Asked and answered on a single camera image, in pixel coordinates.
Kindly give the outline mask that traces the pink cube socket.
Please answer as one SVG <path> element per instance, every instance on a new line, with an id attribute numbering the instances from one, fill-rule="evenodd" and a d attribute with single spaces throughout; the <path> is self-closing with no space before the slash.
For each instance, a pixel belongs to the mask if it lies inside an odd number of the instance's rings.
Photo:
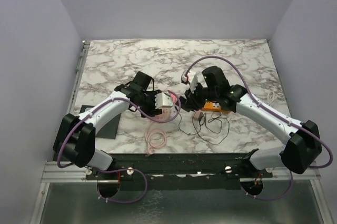
<path id="1" fill-rule="evenodd" d="M 156 123 L 166 123 L 172 121 L 174 116 L 175 112 L 172 110 L 172 108 L 162 108 L 162 113 L 156 115 L 154 120 Z"/>

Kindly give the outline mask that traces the orange power strip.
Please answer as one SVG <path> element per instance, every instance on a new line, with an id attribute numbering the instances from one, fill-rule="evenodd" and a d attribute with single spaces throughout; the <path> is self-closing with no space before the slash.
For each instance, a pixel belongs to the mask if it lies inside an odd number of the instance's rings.
<path id="1" fill-rule="evenodd" d="M 201 110 L 205 112 L 220 112 L 224 114 L 228 114 L 231 112 L 231 111 L 222 109 L 219 103 L 214 103 L 214 102 L 206 102 Z"/>

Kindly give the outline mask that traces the green cube socket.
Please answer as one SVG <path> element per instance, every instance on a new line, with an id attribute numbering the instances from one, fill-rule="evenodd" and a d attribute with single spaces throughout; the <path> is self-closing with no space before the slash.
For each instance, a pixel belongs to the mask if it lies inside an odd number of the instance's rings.
<path id="1" fill-rule="evenodd" d="M 236 112 L 236 105 L 234 103 L 221 103 L 221 109 L 227 112 Z"/>

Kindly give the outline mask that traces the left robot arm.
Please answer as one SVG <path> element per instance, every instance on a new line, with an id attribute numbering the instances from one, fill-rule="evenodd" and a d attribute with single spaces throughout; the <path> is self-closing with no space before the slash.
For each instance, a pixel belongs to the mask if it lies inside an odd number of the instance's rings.
<path id="1" fill-rule="evenodd" d="M 161 90 L 149 91 L 154 79 L 143 72 L 137 72 L 134 79 L 117 86 L 101 103 L 79 115 L 71 113 L 63 117 L 53 150 L 57 154 L 57 166 L 66 168 L 76 165 L 98 169 L 105 179 L 116 174 L 112 156 L 95 147 L 97 132 L 131 106 L 141 110 L 142 117 L 154 117 L 162 113 L 156 105 L 156 97 Z"/>

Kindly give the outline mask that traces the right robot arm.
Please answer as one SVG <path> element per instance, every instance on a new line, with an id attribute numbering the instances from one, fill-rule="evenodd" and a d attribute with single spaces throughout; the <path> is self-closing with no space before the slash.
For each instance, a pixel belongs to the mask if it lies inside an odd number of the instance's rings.
<path id="1" fill-rule="evenodd" d="M 254 177 L 266 168 L 283 167 L 296 174 L 303 174 L 322 152 L 322 145 L 316 140 L 319 137 L 318 126 L 314 122 L 294 120 L 273 108 L 264 110 L 264 103 L 249 95 L 247 88 L 238 84 L 230 85 L 217 66 L 204 69 L 202 75 L 206 86 L 202 86 L 196 74 L 182 74 L 182 83 L 189 85 L 184 96 L 180 97 L 183 110 L 198 111 L 206 102 L 218 103 L 226 111 L 253 120 L 283 144 L 281 147 L 250 151 L 241 164 L 247 177 Z"/>

